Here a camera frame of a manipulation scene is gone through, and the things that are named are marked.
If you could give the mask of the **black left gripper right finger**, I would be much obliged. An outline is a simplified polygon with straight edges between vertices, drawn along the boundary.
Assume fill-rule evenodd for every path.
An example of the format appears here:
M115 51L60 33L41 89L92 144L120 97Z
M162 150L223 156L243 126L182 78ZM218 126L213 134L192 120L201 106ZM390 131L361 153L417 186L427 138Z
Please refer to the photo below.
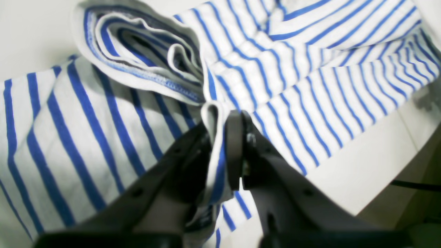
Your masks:
M406 232L378 229L343 210L292 168L245 111L225 125L227 178L255 201L260 248L412 248Z

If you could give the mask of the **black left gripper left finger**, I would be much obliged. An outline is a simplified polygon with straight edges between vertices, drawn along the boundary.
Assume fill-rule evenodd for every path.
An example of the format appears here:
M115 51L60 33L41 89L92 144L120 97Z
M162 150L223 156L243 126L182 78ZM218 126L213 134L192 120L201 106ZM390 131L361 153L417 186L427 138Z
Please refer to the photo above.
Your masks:
M185 225L205 188L210 147L200 123L104 210L74 227L42 235L34 247L184 247Z

